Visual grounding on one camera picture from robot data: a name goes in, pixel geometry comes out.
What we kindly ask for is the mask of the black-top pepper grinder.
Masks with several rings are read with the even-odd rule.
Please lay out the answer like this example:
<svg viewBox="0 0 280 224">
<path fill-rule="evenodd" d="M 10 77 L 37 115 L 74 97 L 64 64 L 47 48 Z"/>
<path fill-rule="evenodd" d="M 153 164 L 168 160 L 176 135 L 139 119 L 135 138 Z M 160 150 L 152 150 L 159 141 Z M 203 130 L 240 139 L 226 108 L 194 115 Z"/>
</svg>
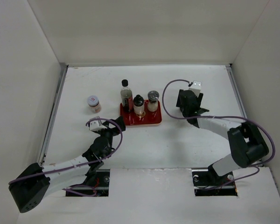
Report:
<svg viewBox="0 0 280 224">
<path fill-rule="evenodd" d="M 136 115 L 142 116 L 145 112 L 145 100 L 141 95 L 136 95 L 133 99 L 133 110 Z"/>
</svg>

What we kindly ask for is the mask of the dark soy sauce bottle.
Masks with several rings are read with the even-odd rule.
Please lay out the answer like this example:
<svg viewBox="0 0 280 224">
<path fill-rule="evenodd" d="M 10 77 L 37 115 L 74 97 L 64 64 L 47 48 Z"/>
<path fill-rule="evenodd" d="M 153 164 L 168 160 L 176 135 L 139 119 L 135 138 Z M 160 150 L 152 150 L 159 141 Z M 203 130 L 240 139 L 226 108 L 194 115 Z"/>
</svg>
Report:
<svg viewBox="0 0 280 224">
<path fill-rule="evenodd" d="M 121 81 L 122 89 L 120 91 L 122 106 L 125 112 L 131 112 L 133 110 L 133 93 L 128 86 L 128 80 L 123 79 Z"/>
</svg>

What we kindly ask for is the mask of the salt grinder clear lid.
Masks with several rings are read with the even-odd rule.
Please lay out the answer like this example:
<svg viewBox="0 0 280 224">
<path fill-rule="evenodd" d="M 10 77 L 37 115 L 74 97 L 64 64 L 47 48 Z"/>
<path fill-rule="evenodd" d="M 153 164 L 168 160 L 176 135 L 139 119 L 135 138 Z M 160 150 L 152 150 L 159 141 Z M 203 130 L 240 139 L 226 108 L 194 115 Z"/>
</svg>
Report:
<svg viewBox="0 0 280 224">
<path fill-rule="evenodd" d="M 148 97 L 148 105 L 147 108 L 150 112 L 157 111 L 158 108 L 158 100 L 159 100 L 159 93 L 157 91 L 150 91 L 147 94 Z"/>
</svg>

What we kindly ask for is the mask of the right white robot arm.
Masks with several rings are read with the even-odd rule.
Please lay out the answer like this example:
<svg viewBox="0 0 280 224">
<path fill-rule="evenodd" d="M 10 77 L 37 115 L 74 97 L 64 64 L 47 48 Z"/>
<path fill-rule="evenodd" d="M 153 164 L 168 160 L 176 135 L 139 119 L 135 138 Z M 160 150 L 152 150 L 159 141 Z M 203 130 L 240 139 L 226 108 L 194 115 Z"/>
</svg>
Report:
<svg viewBox="0 0 280 224">
<path fill-rule="evenodd" d="M 179 90 L 176 107 L 180 108 L 183 117 L 198 116 L 198 118 L 187 119 L 191 125 L 216 133 L 228 140 L 230 154 L 208 166 L 207 180 L 216 185 L 228 173 L 246 168 L 268 155 L 269 148 L 258 127 L 249 121 L 239 123 L 215 119 L 212 116 L 202 118 L 201 114 L 209 111 L 200 107 L 202 98 L 202 93 L 197 96 L 191 90 Z"/>
</svg>

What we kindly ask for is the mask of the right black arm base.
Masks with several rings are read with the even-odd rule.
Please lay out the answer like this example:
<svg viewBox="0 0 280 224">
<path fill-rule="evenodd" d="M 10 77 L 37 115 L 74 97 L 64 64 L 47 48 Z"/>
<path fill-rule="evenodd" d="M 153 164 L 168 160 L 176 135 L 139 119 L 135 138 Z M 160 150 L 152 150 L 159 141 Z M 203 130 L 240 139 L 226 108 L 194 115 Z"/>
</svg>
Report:
<svg viewBox="0 0 280 224">
<path fill-rule="evenodd" d="M 195 196 L 238 196 L 233 172 L 218 176 L 213 168 L 191 170 Z"/>
</svg>

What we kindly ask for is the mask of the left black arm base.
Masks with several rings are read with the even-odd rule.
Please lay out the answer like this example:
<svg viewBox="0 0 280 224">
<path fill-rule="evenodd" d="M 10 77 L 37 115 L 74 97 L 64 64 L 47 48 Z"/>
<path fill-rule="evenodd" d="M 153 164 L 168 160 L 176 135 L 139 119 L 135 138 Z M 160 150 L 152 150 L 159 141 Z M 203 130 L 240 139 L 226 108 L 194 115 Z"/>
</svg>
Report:
<svg viewBox="0 0 280 224">
<path fill-rule="evenodd" d="M 110 184 L 110 170 L 101 169 L 86 178 L 86 180 L 75 187 L 69 187 L 66 197 L 108 197 Z"/>
</svg>

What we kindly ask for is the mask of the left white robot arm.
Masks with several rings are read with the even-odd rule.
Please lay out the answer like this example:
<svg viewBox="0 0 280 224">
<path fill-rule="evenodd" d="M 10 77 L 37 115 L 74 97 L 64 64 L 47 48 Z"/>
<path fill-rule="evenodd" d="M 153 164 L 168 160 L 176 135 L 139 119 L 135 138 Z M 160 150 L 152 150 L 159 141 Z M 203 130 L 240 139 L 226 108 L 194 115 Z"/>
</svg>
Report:
<svg viewBox="0 0 280 224">
<path fill-rule="evenodd" d="M 95 117 L 86 126 L 98 137 L 80 156 L 58 164 L 30 164 L 16 179 L 9 182 L 9 191 L 20 213 L 34 209 L 43 198 L 76 185 L 91 186 L 95 173 L 117 150 L 112 146 L 115 136 L 123 137 L 126 129 L 123 116 L 116 119 Z"/>
</svg>

